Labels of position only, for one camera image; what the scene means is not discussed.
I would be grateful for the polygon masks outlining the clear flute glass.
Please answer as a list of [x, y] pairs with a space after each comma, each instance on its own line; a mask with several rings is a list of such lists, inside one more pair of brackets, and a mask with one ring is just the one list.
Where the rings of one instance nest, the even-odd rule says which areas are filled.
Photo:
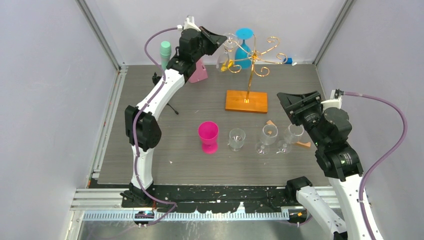
[[227, 41], [222, 44], [223, 53], [221, 53], [218, 57], [218, 60], [217, 60], [217, 63], [216, 63], [216, 69], [217, 69], [219, 63], [224, 62], [226, 60], [232, 60], [232, 65], [230, 67], [232, 67], [234, 65], [234, 59], [231, 57], [230, 53], [233, 52], [233, 50], [235, 50], [238, 47], [239, 39], [233, 33], [225, 33], [224, 36], [227, 37]]

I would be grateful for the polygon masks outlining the blue wine glass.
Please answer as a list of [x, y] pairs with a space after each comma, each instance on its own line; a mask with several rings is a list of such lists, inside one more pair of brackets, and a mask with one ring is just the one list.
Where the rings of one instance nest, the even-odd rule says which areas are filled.
[[246, 44], [246, 40], [252, 38], [254, 35], [252, 29], [244, 27], [235, 32], [235, 36], [241, 41], [240, 47], [236, 49], [234, 60], [237, 65], [241, 66], [242, 70], [251, 67], [252, 61], [249, 59], [250, 47]]

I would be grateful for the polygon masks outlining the clear wine glass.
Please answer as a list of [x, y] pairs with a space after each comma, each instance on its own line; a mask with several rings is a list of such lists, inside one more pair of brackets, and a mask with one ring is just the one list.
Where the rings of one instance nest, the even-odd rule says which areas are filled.
[[292, 150], [293, 144], [298, 142], [304, 134], [303, 125], [290, 124], [283, 132], [282, 140], [278, 142], [277, 154], [287, 154]]
[[278, 128], [274, 124], [266, 124], [259, 136], [259, 142], [255, 145], [255, 150], [259, 155], [266, 155], [270, 152], [270, 146], [275, 143], [278, 136]]

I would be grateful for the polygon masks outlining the clear ribbed tumbler glass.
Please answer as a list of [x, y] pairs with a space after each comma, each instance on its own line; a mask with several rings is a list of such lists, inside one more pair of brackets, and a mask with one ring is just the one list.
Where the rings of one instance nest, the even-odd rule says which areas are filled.
[[229, 132], [229, 138], [228, 138], [229, 148], [234, 152], [239, 151], [244, 145], [245, 138], [246, 138], [246, 133], [243, 129], [241, 128], [232, 129]]

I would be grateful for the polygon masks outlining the pink wine glass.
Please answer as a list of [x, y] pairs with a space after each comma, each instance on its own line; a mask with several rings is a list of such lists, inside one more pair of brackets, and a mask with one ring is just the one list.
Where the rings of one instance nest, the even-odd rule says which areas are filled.
[[201, 123], [197, 130], [201, 148], [206, 154], [214, 154], [218, 150], [219, 127], [213, 121]]

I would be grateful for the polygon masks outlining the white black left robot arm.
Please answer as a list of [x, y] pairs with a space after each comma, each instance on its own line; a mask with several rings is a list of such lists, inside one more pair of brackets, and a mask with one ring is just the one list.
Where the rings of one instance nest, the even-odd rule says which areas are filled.
[[148, 189], [153, 184], [154, 150], [162, 137], [157, 122], [161, 112], [194, 74], [197, 62], [205, 55], [213, 55], [227, 40], [226, 35], [213, 33], [203, 26], [184, 27], [175, 54], [162, 70], [161, 78], [141, 102], [125, 109], [125, 134], [133, 152], [133, 167], [131, 182], [123, 196], [141, 207], [148, 207], [155, 200]]

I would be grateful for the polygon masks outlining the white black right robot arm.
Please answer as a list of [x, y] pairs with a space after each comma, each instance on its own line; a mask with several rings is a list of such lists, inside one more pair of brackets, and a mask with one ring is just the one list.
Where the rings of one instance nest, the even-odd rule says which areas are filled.
[[359, 155], [348, 143], [352, 125], [341, 108], [343, 95], [339, 89], [332, 91], [329, 100], [322, 100], [317, 91], [277, 94], [290, 122], [303, 127], [316, 146], [316, 162], [335, 192], [343, 217], [305, 176], [287, 181], [285, 198], [291, 205], [305, 207], [329, 240], [381, 240], [366, 194], [360, 193], [364, 171]]

